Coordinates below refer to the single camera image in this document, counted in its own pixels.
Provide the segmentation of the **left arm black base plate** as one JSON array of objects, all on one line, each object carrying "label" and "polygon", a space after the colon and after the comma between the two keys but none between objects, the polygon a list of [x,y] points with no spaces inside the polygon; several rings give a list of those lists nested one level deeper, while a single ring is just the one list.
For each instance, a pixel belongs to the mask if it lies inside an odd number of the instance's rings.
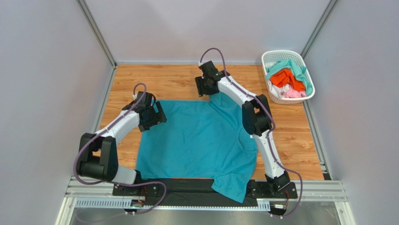
[{"label": "left arm black base plate", "polygon": [[114,185],[113,196],[150,196],[156,197],[163,194],[163,187],[158,183],[147,184],[144,186],[128,187]]}]

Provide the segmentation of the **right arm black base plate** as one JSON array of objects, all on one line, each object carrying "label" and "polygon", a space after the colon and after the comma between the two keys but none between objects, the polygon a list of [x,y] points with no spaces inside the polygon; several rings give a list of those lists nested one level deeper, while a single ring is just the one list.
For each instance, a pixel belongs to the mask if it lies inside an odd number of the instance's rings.
[{"label": "right arm black base plate", "polygon": [[299,192],[294,182],[288,183],[281,189],[275,189],[267,181],[250,180],[247,183],[246,197],[270,199],[297,199]]}]

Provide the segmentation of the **teal t shirt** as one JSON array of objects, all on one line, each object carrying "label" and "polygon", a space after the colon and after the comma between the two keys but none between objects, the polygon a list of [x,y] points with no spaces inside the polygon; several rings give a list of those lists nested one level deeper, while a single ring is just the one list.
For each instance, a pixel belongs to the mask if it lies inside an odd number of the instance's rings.
[{"label": "teal t shirt", "polygon": [[142,178],[210,178],[214,191],[243,203],[258,149],[242,125],[241,107],[223,93],[160,104],[166,122],[140,140],[136,169]]}]

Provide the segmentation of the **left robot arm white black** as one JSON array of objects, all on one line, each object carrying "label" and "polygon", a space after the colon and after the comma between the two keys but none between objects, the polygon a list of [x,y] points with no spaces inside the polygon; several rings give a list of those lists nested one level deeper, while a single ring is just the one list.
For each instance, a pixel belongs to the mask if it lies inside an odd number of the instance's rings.
[{"label": "left robot arm white black", "polygon": [[145,132],[166,121],[156,97],[152,93],[140,91],[135,100],[126,105],[110,124],[93,134],[82,135],[79,153],[74,161],[75,177],[93,178],[94,184],[109,182],[134,185],[140,179],[140,173],[119,165],[117,146],[133,129]]}]

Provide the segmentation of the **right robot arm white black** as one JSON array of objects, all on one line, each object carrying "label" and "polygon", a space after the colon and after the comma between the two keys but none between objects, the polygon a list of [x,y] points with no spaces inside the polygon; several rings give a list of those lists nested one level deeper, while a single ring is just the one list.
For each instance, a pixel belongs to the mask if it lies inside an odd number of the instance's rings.
[{"label": "right robot arm white black", "polygon": [[196,77],[199,96],[223,93],[242,109],[245,131],[255,140],[265,165],[265,176],[269,188],[280,191],[290,183],[286,169],[282,167],[273,140],[273,123],[270,107],[265,95],[255,95],[237,83],[225,70],[219,71],[212,61],[199,63],[202,76]]}]

